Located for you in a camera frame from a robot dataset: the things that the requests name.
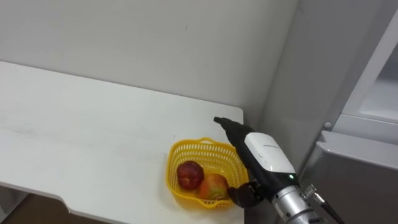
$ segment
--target basket handle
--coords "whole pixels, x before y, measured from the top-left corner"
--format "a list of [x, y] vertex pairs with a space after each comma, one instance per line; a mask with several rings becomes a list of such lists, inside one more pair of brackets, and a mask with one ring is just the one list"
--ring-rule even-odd
[[227, 144], [227, 143], [225, 143], [225, 142], [215, 141], [215, 140], [213, 140], [213, 139], [211, 139], [211, 138], [209, 138], [209, 137], [203, 137], [203, 138], [197, 139], [197, 140], [195, 140], [195, 141], [196, 141], [196, 142], [210, 142], [210, 143], [213, 143], [213, 144]]

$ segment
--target apple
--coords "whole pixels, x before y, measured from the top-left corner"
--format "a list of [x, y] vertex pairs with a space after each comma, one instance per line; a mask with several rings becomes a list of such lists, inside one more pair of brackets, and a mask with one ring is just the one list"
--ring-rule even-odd
[[177, 167], [178, 184], [182, 189], [197, 189], [204, 177], [203, 168], [197, 162], [187, 161]]
[[228, 182], [222, 175], [208, 175], [199, 187], [199, 198], [205, 200], [226, 200], [228, 198]]

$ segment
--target table surface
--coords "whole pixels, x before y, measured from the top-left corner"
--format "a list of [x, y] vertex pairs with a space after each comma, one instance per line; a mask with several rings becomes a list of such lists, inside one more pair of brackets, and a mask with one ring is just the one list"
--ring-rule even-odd
[[214, 116], [243, 122], [233, 106], [0, 62], [0, 185], [110, 223], [242, 224], [238, 207], [183, 209], [165, 184], [174, 142], [228, 142]]

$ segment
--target floor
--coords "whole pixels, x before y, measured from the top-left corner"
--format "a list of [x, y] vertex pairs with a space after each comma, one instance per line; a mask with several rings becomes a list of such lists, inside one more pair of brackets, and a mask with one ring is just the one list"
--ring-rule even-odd
[[1, 224], [105, 224], [68, 213], [62, 202], [28, 195]]

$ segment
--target yellow basket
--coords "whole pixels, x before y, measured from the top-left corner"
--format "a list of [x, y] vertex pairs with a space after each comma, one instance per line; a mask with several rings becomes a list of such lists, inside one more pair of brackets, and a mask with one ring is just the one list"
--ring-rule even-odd
[[248, 172], [236, 150], [230, 144], [210, 138], [182, 140], [176, 142], [169, 154], [166, 170], [166, 184], [175, 199], [185, 208], [204, 207], [209, 209], [228, 208], [232, 200], [203, 200], [196, 197], [197, 191], [181, 189], [177, 180], [177, 167], [185, 161], [199, 163], [208, 174], [223, 175], [230, 187], [239, 187], [249, 181]]

